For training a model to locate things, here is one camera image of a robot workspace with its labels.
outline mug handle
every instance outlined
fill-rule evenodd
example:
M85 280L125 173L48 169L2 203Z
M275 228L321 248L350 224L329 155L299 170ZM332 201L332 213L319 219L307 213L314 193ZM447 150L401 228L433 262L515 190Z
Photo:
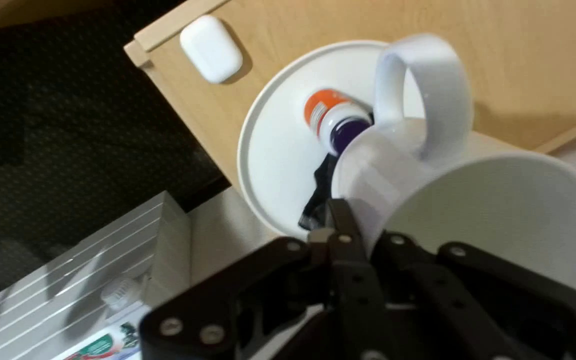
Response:
M383 53L376 66L375 124L406 121L406 69L418 83L427 113L420 156L436 160L456 155L473 131L473 98L458 54L440 37L408 37Z

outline white mug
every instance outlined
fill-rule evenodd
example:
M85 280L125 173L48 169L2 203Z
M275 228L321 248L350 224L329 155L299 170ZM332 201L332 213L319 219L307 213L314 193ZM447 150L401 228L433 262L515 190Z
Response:
M427 121L405 118L406 69ZM368 253L384 228L429 250L460 240L576 289L576 170L473 132L451 44L422 34L387 49L375 101L376 127L346 149L332 180Z

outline white ceramic mug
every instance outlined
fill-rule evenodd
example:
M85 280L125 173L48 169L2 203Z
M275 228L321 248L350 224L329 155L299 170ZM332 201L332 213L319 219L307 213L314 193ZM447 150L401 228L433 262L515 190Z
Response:
M405 118L406 69L427 121ZM384 51L375 117L332 180L368 253L384 228L429 250L462 240L576 289L576 170L473 132L468 80L451 44L424 34Z

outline white plate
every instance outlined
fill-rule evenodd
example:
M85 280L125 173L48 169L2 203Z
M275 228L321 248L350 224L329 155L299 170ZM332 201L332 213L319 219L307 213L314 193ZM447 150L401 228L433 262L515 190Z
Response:
M334 88L373 109L375 70L387 43L338 43L299 59L279 73L248 111L239 175L253 213L273 230L307 240L301 215L314 193L313 173L326 158L305 122L305 104L321 88ZM406 76L406 117L424 118L414 78Z

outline table surface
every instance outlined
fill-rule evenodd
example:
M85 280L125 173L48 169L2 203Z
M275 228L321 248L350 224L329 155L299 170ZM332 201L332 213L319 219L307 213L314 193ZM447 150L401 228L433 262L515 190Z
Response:
M208 85L179 44L179 33L208 12L227 25L246 59L228 85ZM127 53L239 186L240 129L279 70L324 44L418 33L444 37L460 54L479 132L542 153L576 137L571 0L189 0L138 33Z

